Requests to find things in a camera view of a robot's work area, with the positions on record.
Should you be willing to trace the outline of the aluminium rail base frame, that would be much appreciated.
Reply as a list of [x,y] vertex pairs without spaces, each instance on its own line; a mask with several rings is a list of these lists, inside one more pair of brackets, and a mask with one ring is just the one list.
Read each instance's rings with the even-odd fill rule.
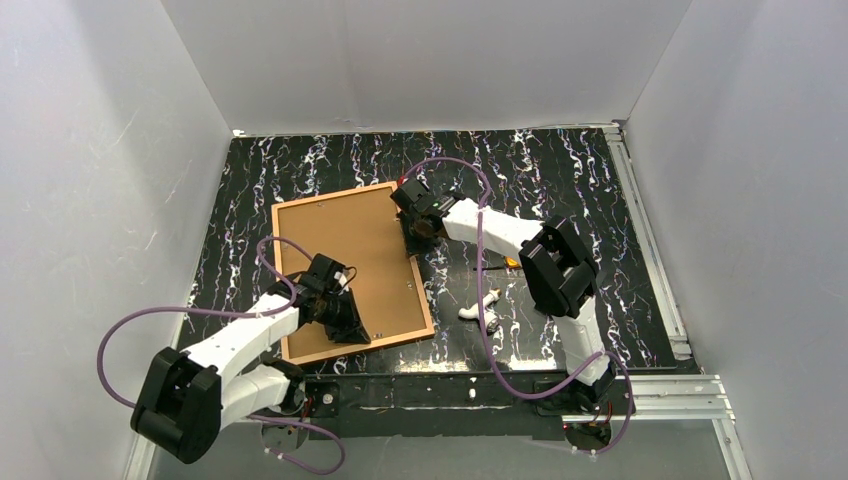
[[548,414],[490,374],[312,378],[309,420],[339,436],[241,422],[185,465],[139,441],[129,479],[747,479],[735,417],[716,376],[638,375],[613,412]]

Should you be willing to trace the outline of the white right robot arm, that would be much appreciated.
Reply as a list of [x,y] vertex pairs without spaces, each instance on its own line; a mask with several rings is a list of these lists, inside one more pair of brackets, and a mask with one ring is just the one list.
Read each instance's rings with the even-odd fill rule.
[[590,249],[562,216],[522,219],[450,191],[437,195],[407,179],[390,195],[398,209],[408,254],[426,252],[440,239],[473,243],[518,262],[540,314],[553,319],[567,360],[568,377],[537,393],[513,388],[499,369],[504,389],[526,401],[563,396],[580,407],[603,401],[615,379],[597,321],[599,268]]

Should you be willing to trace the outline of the aluminium side rail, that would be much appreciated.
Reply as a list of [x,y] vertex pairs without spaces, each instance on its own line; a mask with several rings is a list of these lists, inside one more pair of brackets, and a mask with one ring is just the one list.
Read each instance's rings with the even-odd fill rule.
[[645,261],[653,292],[657,299],[660,316],[670,340],[674,357],[679,361],[693,358],[686,327],[680,316],[679,307],[666,275],[662,258],[656,245],[656,239],[643,205],[632,158],[629,153],[625,131],[618,123],[603,128],[607,145],[621,183],[628,211],[633,221],[642,257]]

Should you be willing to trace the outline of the wooden picture frame with photo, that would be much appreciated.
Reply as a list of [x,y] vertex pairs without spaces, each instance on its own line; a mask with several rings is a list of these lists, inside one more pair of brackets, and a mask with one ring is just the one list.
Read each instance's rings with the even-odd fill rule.
[[277,203],[272,232],[275,266],[284,274],[305,270],[308,255],[323,254],[356,270],[351,289],[370,337],[367,344],[340,344],[322,325],[307,324],[281,341],[282,356],[295,364],[387,348],[434,335],[435,328],[416,258],[407,255],[394,182]]

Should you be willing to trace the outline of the white plastic spray nozzle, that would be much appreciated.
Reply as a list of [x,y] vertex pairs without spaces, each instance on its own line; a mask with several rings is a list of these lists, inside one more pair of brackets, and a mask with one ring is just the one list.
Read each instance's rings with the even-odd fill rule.
[[486,335],[492,336],[499,328],[499,320],[497,314],[490,309],[490,306],[497,302],[500,297],[501,289],[492,289],[478,303],[471,307],[460,309],[457,316],[459,319],[465,321],[478,321],[480,318],[483,318]]

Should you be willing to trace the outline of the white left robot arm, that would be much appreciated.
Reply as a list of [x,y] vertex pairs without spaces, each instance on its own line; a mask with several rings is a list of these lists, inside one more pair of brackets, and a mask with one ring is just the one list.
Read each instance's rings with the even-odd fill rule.
[[199,460],[229,425],[273,407],[306,407],[303,371],[260,361],[269,347],[310,324],[333,343],[368,344],[349,286],[356,270],[316,254],[309,267],[273,283],[222,330],[152,359],[130,418],[133,431],[185,464]]

